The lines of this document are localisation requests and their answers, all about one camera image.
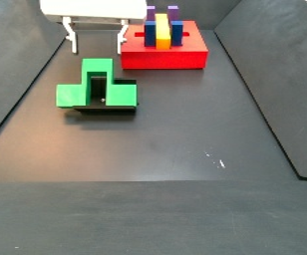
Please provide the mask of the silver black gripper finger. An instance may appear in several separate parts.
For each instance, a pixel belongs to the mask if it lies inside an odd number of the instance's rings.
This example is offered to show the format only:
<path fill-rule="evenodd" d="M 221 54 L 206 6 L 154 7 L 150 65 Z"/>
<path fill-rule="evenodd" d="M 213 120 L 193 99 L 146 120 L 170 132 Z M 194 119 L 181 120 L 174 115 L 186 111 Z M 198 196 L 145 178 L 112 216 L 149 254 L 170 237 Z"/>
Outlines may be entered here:
<path fill-rule="evenodd" d="M 62 24 L 63 27 L 67 31 L 67 36 L 66 39 L 71 42 L 71 50 L 74 54 L 78 54 L 78 39 L 76 39 L 76 33 L 71 27 L 72 25 L 72 21 L 71 21 L 71 17 L 63 17 L 62 18 Z"/>

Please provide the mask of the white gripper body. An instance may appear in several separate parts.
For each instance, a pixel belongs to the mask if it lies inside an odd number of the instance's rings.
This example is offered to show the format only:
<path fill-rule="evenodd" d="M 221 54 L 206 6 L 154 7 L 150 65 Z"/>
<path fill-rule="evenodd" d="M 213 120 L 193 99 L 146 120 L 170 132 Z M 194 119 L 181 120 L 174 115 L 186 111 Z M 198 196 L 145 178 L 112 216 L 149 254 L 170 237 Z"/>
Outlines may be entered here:
<path fill-rule="evenodd" d="M 54 21 L 63 17 L 142 20 L 147 0 L 39 0 L 40 10 Z"/>

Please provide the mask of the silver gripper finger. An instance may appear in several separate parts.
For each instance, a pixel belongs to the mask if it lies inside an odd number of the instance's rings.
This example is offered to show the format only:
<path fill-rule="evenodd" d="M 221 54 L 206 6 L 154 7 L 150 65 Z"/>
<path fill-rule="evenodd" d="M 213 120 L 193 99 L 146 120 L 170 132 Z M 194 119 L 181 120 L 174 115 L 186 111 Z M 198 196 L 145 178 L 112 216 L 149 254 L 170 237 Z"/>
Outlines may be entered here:
<path fill-rule="evenodd" d="M 122 43 L 127 41 L 124 35 L 128 30 L 128 22 L 130 21 L 127 19 L 120 21 L 122 29 L 116 36 L 116 53 L 118 53 L 118 55 L 122 53 Z"/>

